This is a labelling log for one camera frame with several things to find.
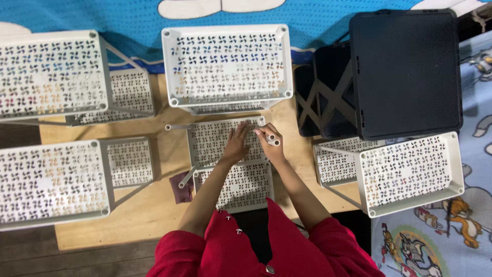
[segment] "button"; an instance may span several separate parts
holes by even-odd
[[[267,273],[275,274],[275,269],[273,266],[267,266]]]

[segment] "perforated tray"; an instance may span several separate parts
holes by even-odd
[[[172,107],[293,96],[287,25],[164,28],[161,37]]]
[[[212,170],[195,172],[193,177],[195,193],[200,190]],[[220,191],[215,208],[226,210],[228,213],[266,208],[266,197],[275,200],[272,169],[269,162],[233,166]]]
[[[464,192],[455,132],[362,151],[359,157],[357,180],[364,186],[361,198],[378,216],[397,202],[401,204],[393,207],[401,208],[410,203],[405,200],[415,199],[416,207]],[[451,183],[453,190],[445,190]],[[419,196],[426,203],[417,202]]]
[[[359,152],[383,145],[385,145],[384,140],[367,141],[361,140],[359,137],[313,145],[318,183],[323,186],[357,180],[354,157],[322,150],[319,148],[320,146]]]
[[[249,153],[240,162],[265,161],[265,153],[254,129],[266,123],[263,116],[256,116],[192,124],[187,130],[191,166],[198,169],[215,166],[224,152],[229,130],[236,129],[241,121],[249,121],[251,129],[245,138]]]
[[[106,110],[102,45],[94,30],[2,37],[0,121]]]
[[[153,182],[152,155],[147,137],[111,140],[106,146],[114,189]]]
[[[0,230],[108,216],[105,159],[97,140],[0,150]]]
[[[86,126],[130,119],[148,118],[155,115],[149,73],[138,69],[114,70],[111,76],[113,105],[138,111],[152,113],[151,116],[107,110],[66,116],[65,120],[72,126]]]

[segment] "wooden tabletop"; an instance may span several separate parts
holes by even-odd
[[[104,219],[66,223],[55,226],[58,247],[69,250],[96,247],[160,238],[175,230],[188,203],[176,204],[169,178],[188,171],[191,167],[186,130],[164,130],[166,124],[186,125],[193,122],[263,115],[283,135],[285,157],[329,212],[357,209],[329,190],[322,188],[316,178],[312,143],[316,138],[299,135],[296,121],[295,97],[283,100],[268,111],[234,113],[212,116],[192,116],[190,113],[171,108],[167,103],[166,78],[164,74],[151,75],[151,83],[157,116],[87,127],[64,127],[42,125],[43,144],[69,142],[82,139],[120,139],[147,136],[151,140],[155,182],[138,191],[116,207]],[[274,170],[275,202],[289,218],[297,213],[287,196],[283,184]],[[116,201],[125,199],[134,188],[115,191]],[[357,183],[337,187],[337,190],[360,202]]]

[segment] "red sleeve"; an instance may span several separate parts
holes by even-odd
[[[155,248],[155,265],[147,277],[197,276],[205,249],[205,240],[186,231],[172,231]]]
[[[350,276],[384,276],[357,244],[354,233],[332,217],[316,224],[309,232],[309,240],[327,256],[335,271],[343,269]]]

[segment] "finger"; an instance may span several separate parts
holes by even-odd
[[[277,131],[277,129],[275,128],[275,126],[272,124],[272,123],[268,123],[267,124],[268,127],[270,127],[270,129],[272,129],[272,131],[274,131],[275,133],[277,133],[277,135],[280,135],[280,133]]]
[[[227,136],[227,141],[230,141],[232,139],[232,136],[234,135],[234,129],[229,130],[229,135]]]
[[[262,132],[264,132],[266,135],[275,135],[277,137],[277,133],[275,133],[272,129],[270,129],[270,126],[268,125],[265,125],[265,126],[262,126],[262,127],[258,127],[258,129],[260,129]]]
[[[267,142],[267,138],[265,137],[265,133],[263,132],[263,130],[261,130],[261,127],[258,129],[254,129],[254,132],[256,133],[256,136],[260,140],[261,146],[263,148],[268,147],[269,145]]]
[[[236,129],[236,131],[234,133],[234,137],[238,138],[241,135],[241,132],[243,131],[244,127],[245,127],[245,124],[243,121],[241,121],[241,123],[239,123],[238,128]]]
[[[243,128],[243,130],[241,131],[241,134],[239,135],[239,138],[244,140],[247,136],[247,134],[249,133],[249,130],[251,129],[251,125],[246,123],[245,124],[245,127]]]

